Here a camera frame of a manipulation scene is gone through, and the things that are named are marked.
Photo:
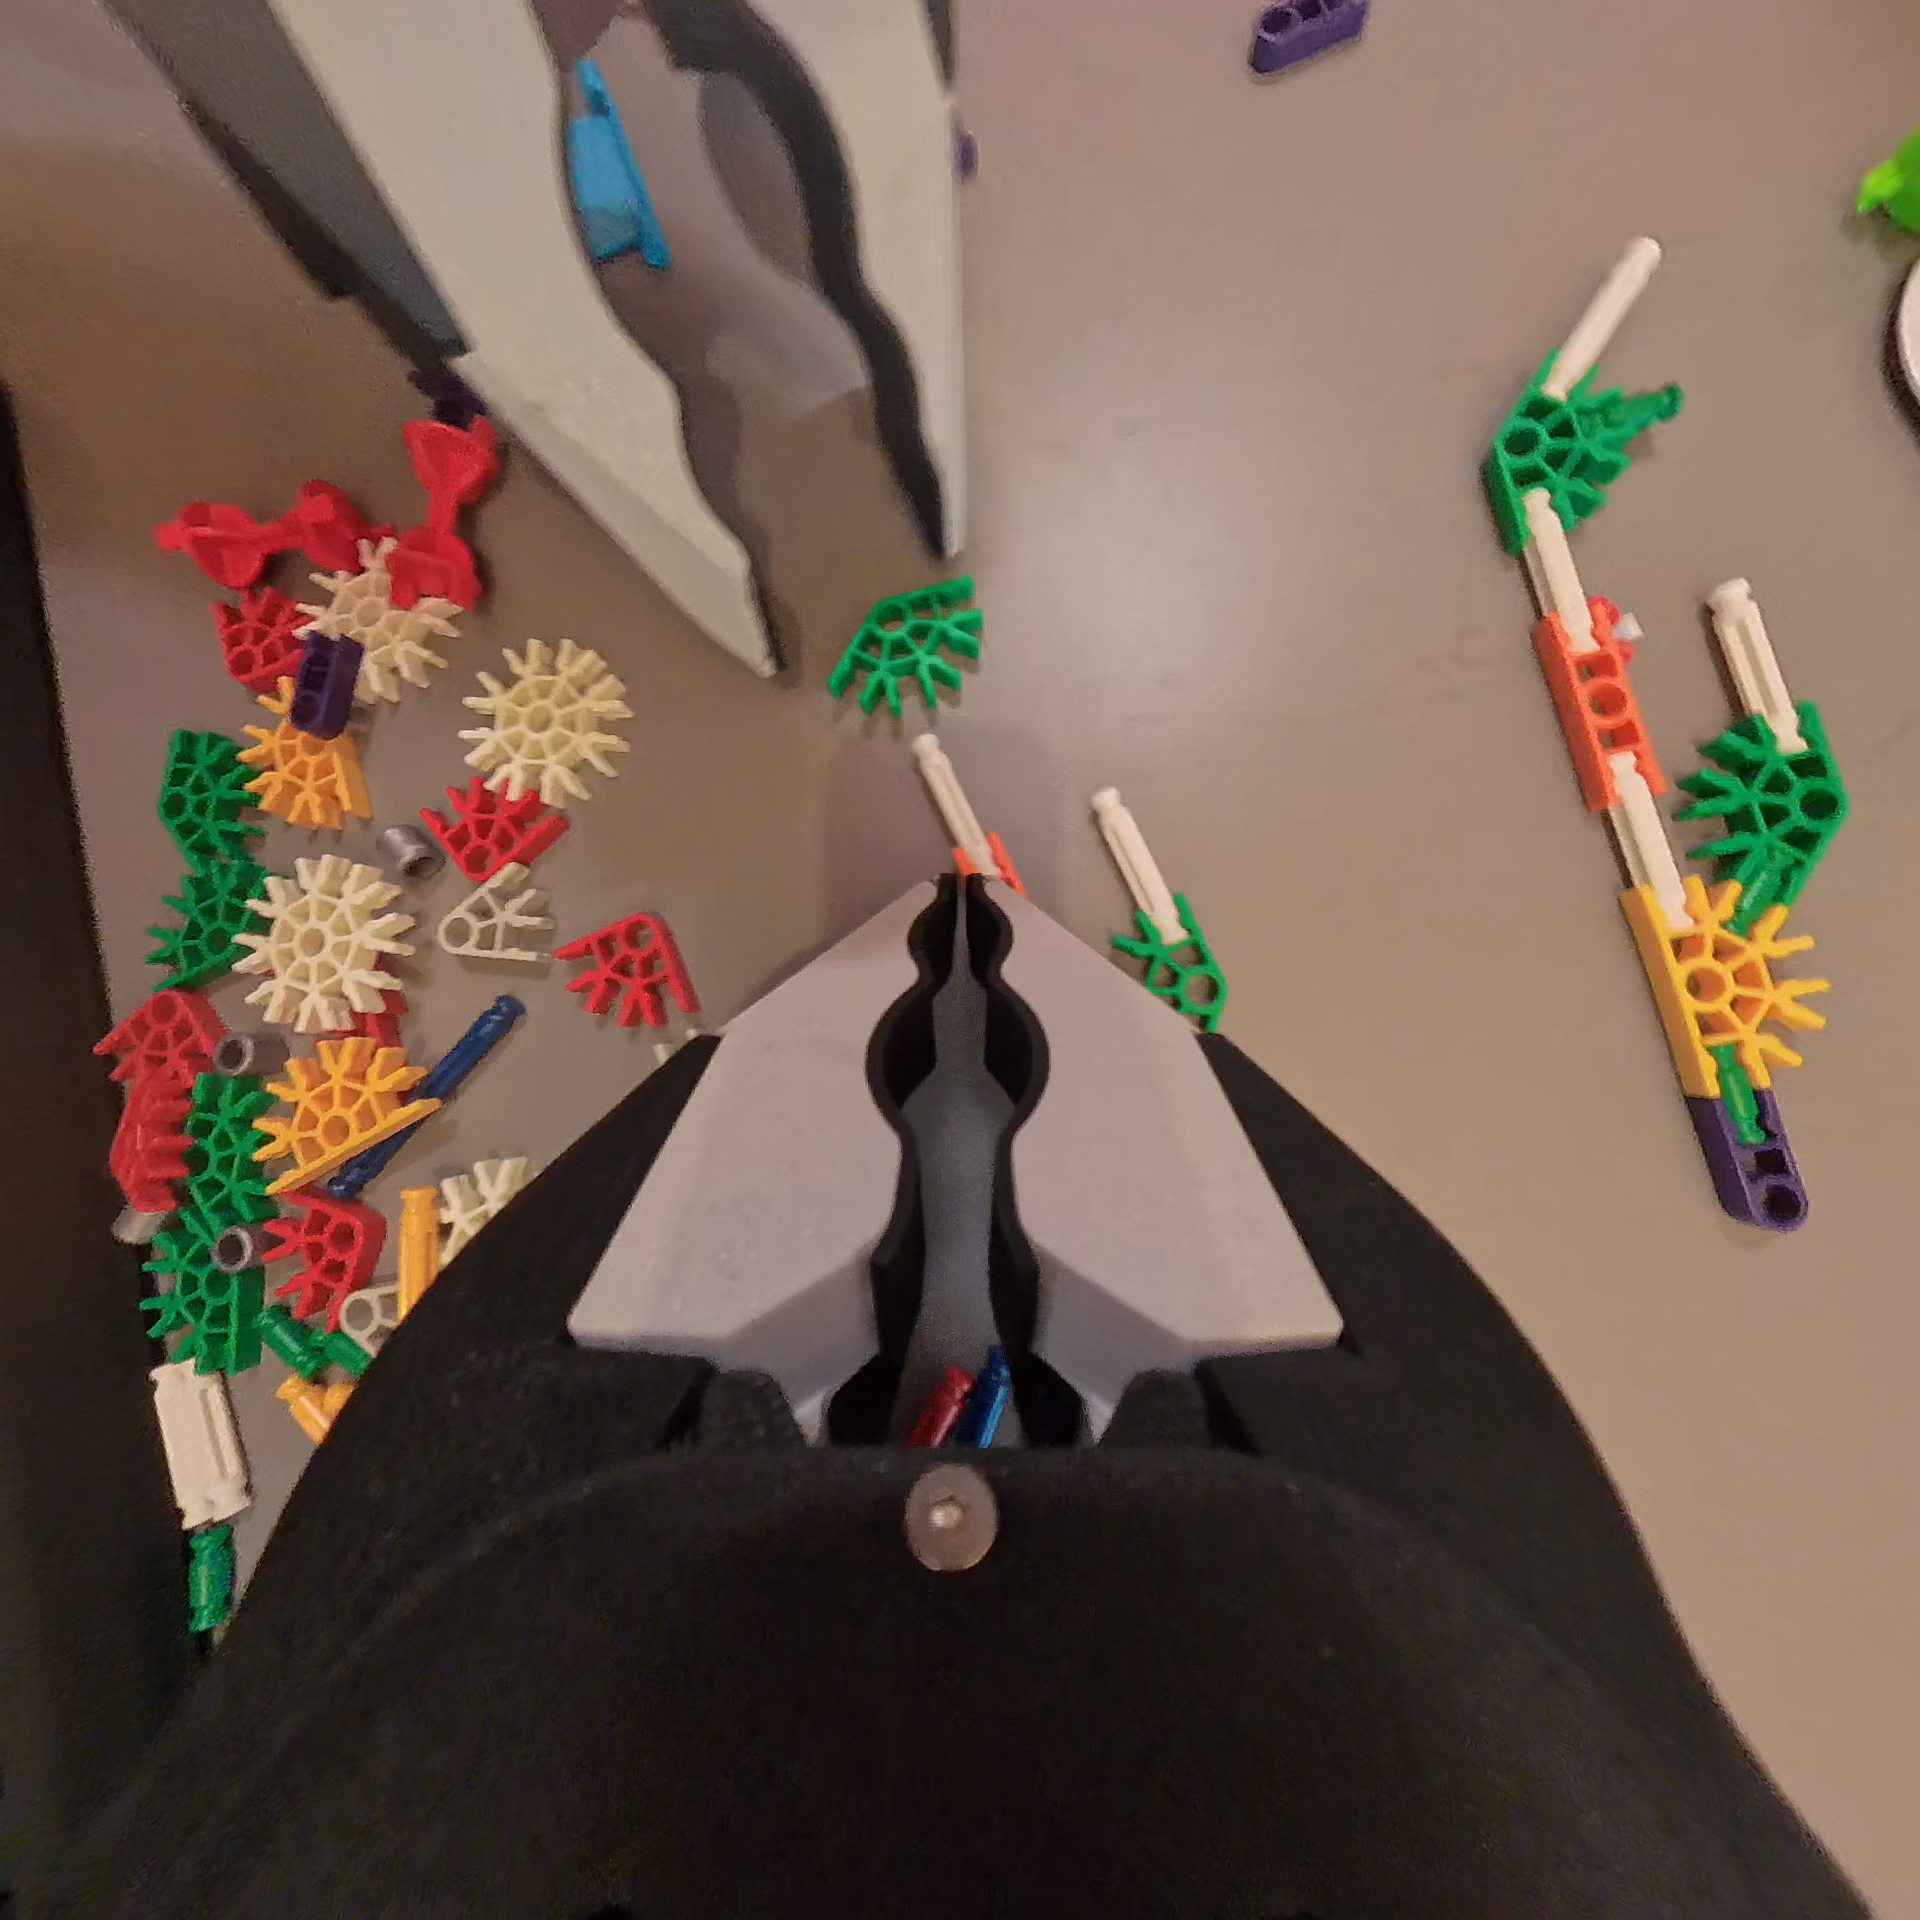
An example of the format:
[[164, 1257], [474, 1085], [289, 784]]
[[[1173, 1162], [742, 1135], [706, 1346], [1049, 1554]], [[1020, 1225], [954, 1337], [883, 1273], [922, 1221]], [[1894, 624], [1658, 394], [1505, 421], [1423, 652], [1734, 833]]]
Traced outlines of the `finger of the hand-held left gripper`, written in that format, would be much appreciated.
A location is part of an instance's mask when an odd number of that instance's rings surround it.
[[967, 544], [963, 237], [943, 4], [661, 4], [676, 65], [737, 80], [780, 132], [809, 268], [858, 342], [877, 437], [933, 556]]
[[780, 669], [682, 398], [604, 298], [571, 215], [559, 73], [523, 2], [275, 2], [449, 308], [455, 372], [714, 642]]

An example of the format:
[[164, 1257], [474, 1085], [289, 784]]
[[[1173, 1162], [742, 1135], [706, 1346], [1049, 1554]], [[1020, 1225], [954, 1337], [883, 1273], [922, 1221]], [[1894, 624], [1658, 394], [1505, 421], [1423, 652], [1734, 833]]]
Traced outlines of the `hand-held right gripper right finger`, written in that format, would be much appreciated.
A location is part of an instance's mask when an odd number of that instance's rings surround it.
[[1002, 879], [967, 879], [995, 1146], [989, 1298], [1026, 1444], [1099, 1438], [1132, 1381], [1341, 1337], [1202, 1038]]

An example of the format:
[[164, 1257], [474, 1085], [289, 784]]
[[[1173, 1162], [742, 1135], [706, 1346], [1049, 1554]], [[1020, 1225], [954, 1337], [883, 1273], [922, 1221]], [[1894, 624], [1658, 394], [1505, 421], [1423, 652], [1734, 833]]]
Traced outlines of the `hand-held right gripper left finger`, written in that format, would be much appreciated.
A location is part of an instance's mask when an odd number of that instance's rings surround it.
[[813, 1441], [883, 1438], [922, 1317], [905, 1102], [937, 1062], [955, 879], [923, 879], [737, 1014], [593, 1271], [588, 1348], [778, 1381]]

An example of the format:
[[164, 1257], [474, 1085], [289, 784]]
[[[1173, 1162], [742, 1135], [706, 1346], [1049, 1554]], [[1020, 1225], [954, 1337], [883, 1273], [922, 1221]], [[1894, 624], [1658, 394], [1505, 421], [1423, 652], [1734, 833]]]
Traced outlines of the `green fan connector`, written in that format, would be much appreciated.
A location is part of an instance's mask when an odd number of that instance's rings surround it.
[[853, 696], [861, 712], [902, 716], [905, 695], [935, 712], [963, 686], [963, 662], [980, 657], [986, 614], [971, 576], [954, 576], [911, 591], [886, 594], [861, 617], [828, 673], [834, 700]]
[[1215, 1032], [1227, 1008], [1229, 982], [1187, 895], [1175, 893], [1182, 933], [1162, 935], [1145, 910], [1137, 910], [1137, 933], [1114, 935], [1111, 948], [1141, 967], [1141, 985], [1175, 1014], [1204, 1032]]

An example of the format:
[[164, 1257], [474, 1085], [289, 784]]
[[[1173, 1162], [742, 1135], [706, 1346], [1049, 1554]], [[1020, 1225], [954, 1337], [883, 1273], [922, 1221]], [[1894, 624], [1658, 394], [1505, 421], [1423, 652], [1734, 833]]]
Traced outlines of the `short white rod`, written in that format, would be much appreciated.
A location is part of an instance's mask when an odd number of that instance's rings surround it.
[[1107, 842], [1114, 864], [1126, 887], [1137, 912], [1164, 944], [1187, 944], [1188, 928], [1177, 895], [1170, 890], [1158, 862], [1154, 858], [1134, 810], [1123, 802], [1115, 785], [1101, 785], [1091, 798], [1095, 824]]
[[943, 823], [949, 848], [980, 848], [980, 842], [988, 838], [988, 831], [980, 824], [963, 784], [957, 782], [954, 762], [943, 752], [940, 738], [931, 730], [916, 734], [909, 741], [909, 752], [919, 768], [927, 798]]

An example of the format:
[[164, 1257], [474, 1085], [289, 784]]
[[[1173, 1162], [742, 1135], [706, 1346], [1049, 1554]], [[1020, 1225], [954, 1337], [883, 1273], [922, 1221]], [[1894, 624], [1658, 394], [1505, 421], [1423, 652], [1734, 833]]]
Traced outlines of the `pile of colourful toy pieces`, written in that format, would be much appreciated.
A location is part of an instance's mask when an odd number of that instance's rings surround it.
[[249, 854], [249, 810], [335, 826], [370, 815], [351, 741], [351, 673], [396, 692], [438, 656], [428, 632], [452, 631], [449, 601], [413, 613], [390, 601], [393, 540], [362, 544], [358, 568], [323, 574], [326, 608], [295, 608], [249, 588], [217, 614], [267, 617], [291, 642], [295, 677], [259, 692], [275, 726], [241, 746], [217, 730], [174, 730], [157, 815], [188, 862], [169, 901], [179, 925], [153, 933], [164, 974], [97, 1053], [124, 1085], [111, 1178], [119, 1226], [153, 1240], [156, 1293], [142, 1303], [172, 1357], [150, 1373], [153, 1408], [188, 1548], [188, 1628], [217, 1632], [234, 1607], [230, 1521], [251, 1501], [249, 1464], [229, 1375], [276, 1352], [282, 1401], [323, 1440], [354, 1381], [431, 1279], [529, 1186], [523, 1159], [475, 1162], [438, 1186], [407, 1191], [398, 1268], [380, 1278], [389, 1222], [358, 1192], [442, 1112], [455, 1090], [523, 1017], [497, 997], [431, 1065], [412, 1062], [387, 998], [403, 982], [417, 916], [398, 910], [399, 869], [452, 864], [463, 895], [445, 912], [445, 954], [502, 967], [578, 964], [570, 988], [593, 1017], [668, 1028], [668, 1010], [702, 1013], [669, 925], [635, 912], [553, 951], [533, 862], [564, 833], [564, 804], [582, 800], [586, 765], [602, 774], [627, 741], [622, 680], [599, 654], [562, 640], [507, 652], [507, 679], [482, 673], [469, 706], [474, 777], [425, 833], [374, 864], [311, 854], [295, 874]]

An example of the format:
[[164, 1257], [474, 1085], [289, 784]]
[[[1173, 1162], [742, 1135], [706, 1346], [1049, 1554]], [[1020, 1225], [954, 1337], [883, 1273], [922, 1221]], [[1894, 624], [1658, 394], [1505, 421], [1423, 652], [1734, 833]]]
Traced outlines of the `light blue panel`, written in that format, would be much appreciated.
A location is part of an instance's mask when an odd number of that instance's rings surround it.
[[567, 120], [567, 184], [593, 261], [637, 255], [669, 272], [671, 253], [619, 109], [594, 60], [571, 65], [580, 109]]

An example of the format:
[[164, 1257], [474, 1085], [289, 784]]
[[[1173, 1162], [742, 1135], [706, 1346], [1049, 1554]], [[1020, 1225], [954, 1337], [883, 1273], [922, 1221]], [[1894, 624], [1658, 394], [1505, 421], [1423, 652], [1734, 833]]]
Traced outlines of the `red double-ended connector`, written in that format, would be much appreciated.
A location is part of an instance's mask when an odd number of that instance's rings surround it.
[[403, 426], [412, 469], [425, 494], [422, 518], [396, 537], [387, 557], [390, 602], [417, 608], [422, 598], [475, 608], [482, 576], [460, 533], [467, 506], [498, 478], [498, 441], [487, 416], [467, 425], [418, 418]]
[[366, 517], [340, 487], [309, 478], [295, 502], [269, 518], [220, 501], [185, 502], [153, 527], [162, 552], [188, 557], [215, 585], [243, 591], [259, 585], [269, 564], [298, 552], [316, 568], [356, 570], [362, 544], [393, 537], [389, 524]]

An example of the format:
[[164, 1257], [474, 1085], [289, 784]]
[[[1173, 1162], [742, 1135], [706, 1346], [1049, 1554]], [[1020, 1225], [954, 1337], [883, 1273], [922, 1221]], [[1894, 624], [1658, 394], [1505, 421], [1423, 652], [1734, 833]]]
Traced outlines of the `assembled multicolour toy model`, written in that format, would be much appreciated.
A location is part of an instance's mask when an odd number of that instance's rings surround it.
[[1814, 703], [1794, 696], [1745, 578], [1706, 617], [1734, 719], [1671, 782], [1634, 684], [1642, 642], [1595, 637], [1574, 533], [1607, 502], [1646, 434], [1684, 407], [1675, 384], [1626, 390], [1601, 358], [1665, 261], [1631, 237], [1566, 337], [1535, 366], [1481, 456], [1505, 552], [1534, 608], [1529, 644], [1577, 794], [1604, 826], [1618, 905], [1719, 1209], [1756, 1232], [1807, 1222], [1807, 1186], [1773, 1074], [1801, 1065], [1789, 1032], [1817, 1031], [1828, 985], [1793, 976], [1810, 951], [1789, 912], [1850, 821], [1850, 790]]

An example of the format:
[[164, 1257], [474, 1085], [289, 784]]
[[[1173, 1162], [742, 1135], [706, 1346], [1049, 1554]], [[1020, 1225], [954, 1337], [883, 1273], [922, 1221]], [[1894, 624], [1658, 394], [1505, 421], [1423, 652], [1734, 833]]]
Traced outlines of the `black perforated office chair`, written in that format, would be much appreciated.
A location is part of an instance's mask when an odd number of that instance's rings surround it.
[[2, 1762], [5, 1916], [45, 1884], [185, 1677], [174, 1501], [111, 1240], [110, 1023], [42, 591], [2, 399]]

